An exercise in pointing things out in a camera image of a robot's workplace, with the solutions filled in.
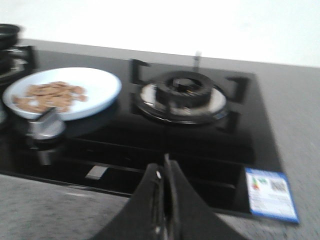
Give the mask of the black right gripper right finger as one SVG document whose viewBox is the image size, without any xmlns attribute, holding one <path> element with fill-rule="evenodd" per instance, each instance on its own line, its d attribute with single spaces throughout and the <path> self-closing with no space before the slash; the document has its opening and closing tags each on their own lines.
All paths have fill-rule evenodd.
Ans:
<svg viewBox="0 0 320 240">
<path fill-rule="evenodd" d="M 244 240 L 193 189 L 179 164 L 164 155 L 165 214 L 169 240 Z"/>
</svg>

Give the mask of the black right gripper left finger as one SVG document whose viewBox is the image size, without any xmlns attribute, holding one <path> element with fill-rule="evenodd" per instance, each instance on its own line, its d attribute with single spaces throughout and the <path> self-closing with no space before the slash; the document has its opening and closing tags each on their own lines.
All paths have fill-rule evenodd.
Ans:
<svg viewBox="0 0 320 240">
<path fill-rule="evenodd" d="M 165 238 L 164 177 L 150 163 L 135 192 L 95 240 L 163 240 Z"/>
</svg>

